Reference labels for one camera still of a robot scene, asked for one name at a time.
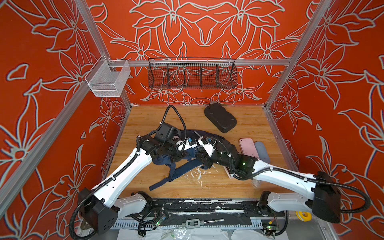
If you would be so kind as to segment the navy blue student backpack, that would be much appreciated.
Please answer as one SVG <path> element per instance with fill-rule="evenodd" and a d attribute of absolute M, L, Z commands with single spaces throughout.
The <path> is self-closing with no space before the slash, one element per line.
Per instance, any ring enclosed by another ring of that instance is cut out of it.
<path fill-rule="evenodd" d="M 204 146 L 198 143 L 198 140 L 216 147 L 212 155 L 207 153 Z M 153 191 L 165 183 L 172 182 L 194 168 L 201 167 L 205 170 L 211 168 L 213 163 L 221 162 L 220 154 L 225 153 L 230 148 L 231 144 L 221 136 L 200 130 L 188 130 L 187 146 L 184 151 L 177 148 L 166 148 L 164 153 L 158 153 L 152 157 L 155 165 L 166 165 L 170 168 L 170 172 L 167 178 L 150 186 L 149 190 Z"/>

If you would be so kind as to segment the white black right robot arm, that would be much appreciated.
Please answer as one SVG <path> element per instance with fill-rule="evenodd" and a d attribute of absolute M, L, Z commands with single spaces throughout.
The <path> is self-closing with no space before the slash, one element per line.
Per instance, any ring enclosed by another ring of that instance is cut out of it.
<path fill-rule="evenodd" d="M 370 197 L 358 188 L 335 183 L 331 177 L 318 172 L 316 175 L 298 173 L 267 164 L 257 158 L 240 154 L 236 147 L 214 137 L 201 137 L 198 144 L 206 152 L 208 161 L 228 167 L 233 178 L 239 181 L 257 180 L 291 190 L 303 201 L 282 200 L 267 193 L 261 198 L 262 207 L 281 211 L 304 211 L 329 223 L 340 223 L 342 214 L 357 214 L 371 206 Z M 340 189 L 352 191 L 364 199 L 361 207 L 342 209 Z"/>

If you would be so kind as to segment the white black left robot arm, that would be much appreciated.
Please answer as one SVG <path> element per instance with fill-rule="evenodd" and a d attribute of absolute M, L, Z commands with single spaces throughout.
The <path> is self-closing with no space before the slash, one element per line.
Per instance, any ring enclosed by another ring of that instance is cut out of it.
<path fill-rule="evenodd" d="M 183 133 L 180 139 L 175 136 L 162 136 L 159 132 L 153 132 L 153 135 L 154 137 L 151 135 L 137 137 L 133 152 L 112 174 L 91 190 L 85 188 L 79 193 L 78 206 L 71 216 L 69 225 L 72 239 L 88 240 L 95 234 L 102 235 L 119 218 L 142 212 L 148 202 L 142 194 L 134 194 L 124 199 L 119 196 L 136 175 L 150 163 L 168 165 L 170 168 L 168 177 L 150 186 L 151 191 L 182 176 L 176 168 L 176 162 L 184 159 L 184 151 L 188 149 L 186 134 Z M 79 236 L 75 231 L 75 220 L 78 215 L 81 215 L 93 229 L 87 236 Z"/>

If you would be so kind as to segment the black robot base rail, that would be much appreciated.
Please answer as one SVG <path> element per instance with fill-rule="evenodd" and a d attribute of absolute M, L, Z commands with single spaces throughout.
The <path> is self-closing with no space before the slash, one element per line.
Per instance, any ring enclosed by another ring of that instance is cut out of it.
<path fill-rule="evenodd" d="M 246 217 L 285 217 L 286 213 L 261 209 L 258 199 L 153 199 L 152 206 L 166 214 L 243 214 Z"/>

